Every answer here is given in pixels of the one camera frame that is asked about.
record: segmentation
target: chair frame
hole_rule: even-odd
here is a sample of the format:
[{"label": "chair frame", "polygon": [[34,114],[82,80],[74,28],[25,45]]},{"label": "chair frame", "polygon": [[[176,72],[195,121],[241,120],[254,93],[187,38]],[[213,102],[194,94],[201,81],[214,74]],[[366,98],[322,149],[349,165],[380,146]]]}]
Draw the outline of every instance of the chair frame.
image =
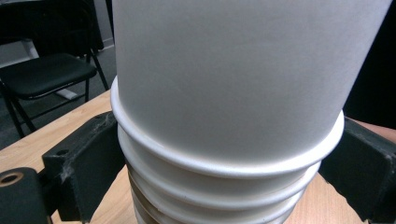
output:
[{"label": "chair frame", "polygon": [[[32,5],[41,4],[41,3],[54,4],[56,2],[65,3],[65,2],[71,2],[71,0],[67,0],[67,1],[63,1],[63,0],[27,0],[27,1],[6,3],[6,4],[3,4],[0,7],[8,7],[8,6],[11,6],[11,5],[12,5],[12,7],[14,7],[15,5],[22,5],[22,4],[32,4]],[[96,67],[96,73],[99,74],[99,77],[101,78],[101,81],[102,81],[102,83],[104,85],[104,88],[107,91],[107,90],[109,90],[109,87],[107,85],[106,78],[105,78],[105,75],[103,73],[103,69],[102,69],[102,67],[101,67],[101,65],[100,65],[95,53],[93,52],[93,49],[92,49],[92,43],[91,43],[92,42],[92,27],[93,27],[93,25],[92,25],[92,13],[91,13],[92,9],[83,0],[75,0],[75,2],[78,3],[78,4],[84,5],[83,6],[83,8],[84,8],[83,14],[85,14],[85,17],[86,17],[85,19],[87,20],[87,23],[89,24],[88,28],[86,29],[87,35],[88,35],[87,36],[88,43],[86,43],[87,44],[87,50],[86,50],[86,54],[83,55],[83,56],[85,56],[85,62],[86,63],[91,63],[91,59],[93,59],[93,62],[94,62],[95,67]],[[31,37],[32,40],[35,40],[35,36],[29,36],[29,37]],[[16,36],[8,36],[7,39],[9,39],[11,41],[17,41],[17,40],[26,39],[26,37],[24,37],[24,36],[23,37],[20,37],[20,36],[17,36],[17,37]],[[22,108],[22,106],[21,106],[21,104],[19,102],[20,99],[21,100],[27,100],[27,101],[28,100],[39,99],[39,98],[45,97],[47,95],[50,95],[50,94],[52,94],[52,93],[54,93],[56,91],[60,91],[60,90],[63,90],[65,88],[67,88],[67,87],[76,85],[76,84],[78,84],[80,82],[81,81],[68,83],[66,85],[63,85],[60,88],[57,88],[55,90],[46,92],[45,94],[42,94],[42,95],[28,97],[28,98],[19,98],[19,97],[17,98],[17,97],[12,95],[7,90],[7,85],[5,83],[3,83],[3,81],[0,78],[0,92],[3,95],[4,101],[6,103],[7,110],[9,112],[9,115],[12,118],[12,121],[13,121],[13,123],[14,123],[17,131],[18,131],[19,136],[21,138],[23,138],[25,136],[25,134],[24,134],[24,132],[22,130],[22,127],[21,127],[22,124],[26,124],[27,127],[29,128],[30,132],[32,133],[32,132],[37,130],[37,128],[35,127],[35,125],[32,122],[33,119],[36,119],[36,118],[38,118],[40,116],[43,116],[43,115],[45,115],[45,114],[47,114],[47,113],[49,113],[49,112],[51,112],[51,111],[63,106],[63,105],[67,105],[69,103],[75,102],[76,100],[78,100],[79,98],[84,97],[84,96],[85,96],[85,102],[88,102],[89,101],[90,79],[88,78],[88,79],[85,80],[85,93],[80,94],[78,97],[76,97],[74,99],[61,102],[61,103],[59,103],[59,104],[57,104],[57,105],[55,105],[55,106],[53,106],[53,107],[51,107],[49,109],[46,109],[43,112],[40,112],[40,113],[38,113],[36,115],[33,115],[31,117],[29,117],[27,115],[27,113],[25,112],[25,110]],[[18,112],[18,114],[20,114],[22,120],[18,119],[17,112]]]}]

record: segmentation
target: gray floor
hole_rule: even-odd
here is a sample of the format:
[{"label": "gray floor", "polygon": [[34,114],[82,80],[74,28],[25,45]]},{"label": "gray floor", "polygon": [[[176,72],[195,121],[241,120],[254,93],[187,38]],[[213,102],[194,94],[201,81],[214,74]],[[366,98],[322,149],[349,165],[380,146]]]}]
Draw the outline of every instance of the gray floor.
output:
[{"label": "gray floor", "polygon": [[[100,64],[102,65],[103,71],[106,76],[106,80],[108,85],[110,86],[113,82],[114,77],[116,76],[116,58],[115,58],[115,49],[108,48],[102,50],[98,53],[98,59]],[[70,91],[80,92],[83,93],[85,90],[84,83],[78,84],[77,86],[68,88]],[[90,99],[98,96],[99,94],[103,93],[105,88],[100,80],[99,76],[94,77],[90,81]],[[51,105],[58,104],[59,102],[63,101],[64,98],[58,96],[56,94],[42,98],[37,101],[29,101],[29,102],[22,102],[22,105],[28,112],[30,116],[36,114],[36,111],[40,111],[43,108],[48,108]],[[51,121],[61,117],[62,115],[66,114],[67,112],[73,110],[74,108],[84,104],[83,98],[58,108],[48,114],[34,119],[33,123],[38,128],[42,128],[46,124],[50,123]],[[26,127],[23,127],[25,133],[28,134]],[[11,145],[12,143],[20,140],[17,130],[15,129],[14,124],[8,114],[7,108],[5,106],[4,100],[0,99],[0,150],[4,147]]]}]

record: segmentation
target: black chair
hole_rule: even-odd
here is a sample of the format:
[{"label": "black chair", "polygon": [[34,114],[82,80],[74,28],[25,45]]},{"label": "black chair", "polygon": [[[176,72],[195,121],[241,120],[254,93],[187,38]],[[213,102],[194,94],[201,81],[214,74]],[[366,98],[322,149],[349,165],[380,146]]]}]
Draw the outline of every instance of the black chair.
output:
[{"label": "black chair", "polygon": [[[96,48],[91,44],[91,12],[83,0],[15,0],[0,4],[0,42],[31,39],[40,56],[0,68],[0,91],[20,137],[24,137],[23,123],[34,132],[32,119],[83,96],[87,102],[90,78],[97,73],[108,90],[94,54]],[[29,117],[19,102],[45,97],[83,81],[85,93],[35,116]]]}]

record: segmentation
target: table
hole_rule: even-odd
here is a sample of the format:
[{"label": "table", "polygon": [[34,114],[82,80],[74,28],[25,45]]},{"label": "table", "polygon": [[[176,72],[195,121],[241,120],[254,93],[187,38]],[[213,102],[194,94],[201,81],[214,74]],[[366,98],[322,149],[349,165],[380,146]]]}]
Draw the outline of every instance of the table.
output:
[{"label": "table", "polygon": [[[42,170],[44,168],[41,160],[42,154],[90,118],[110,110],[110,92],[107,91],[35,133],[4,148],[0,151],[0,173],[22,166],[32,167],[37,171]],[[62,223],[56,213],[52,216],[52,219],[54,223]],[[95,211],[91,224],[95,223],[137,223],[134,217],[134,206],[125,167],[120,171]],[[355,211],[347,204],[344,197],[339,195],[320,175],[316,175],[286,223],[349,224],[362,222]]]}]

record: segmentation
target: tabletop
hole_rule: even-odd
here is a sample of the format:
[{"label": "tabletop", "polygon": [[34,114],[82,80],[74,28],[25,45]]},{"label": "tabletop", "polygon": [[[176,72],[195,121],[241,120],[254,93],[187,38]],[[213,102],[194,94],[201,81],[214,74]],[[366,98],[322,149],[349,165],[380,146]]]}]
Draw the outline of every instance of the tabletop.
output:
[{"label": "tabletop", "polygon": [[[0,173],[17,167],[31,167],[38,172],[41,171],[44,168],[41,155],[90,118],[110,110],[110,92],[106,91],[47,126],[4,148],[0,151]],[[52,216],[52,220],[53,223],[62,223],[57,213]],[[91,223],[137,223],[125,167],[120,171],[95,211]],[[364,222],[347,204],[346,199],[317,174],[285,223],[354,224]]]}]

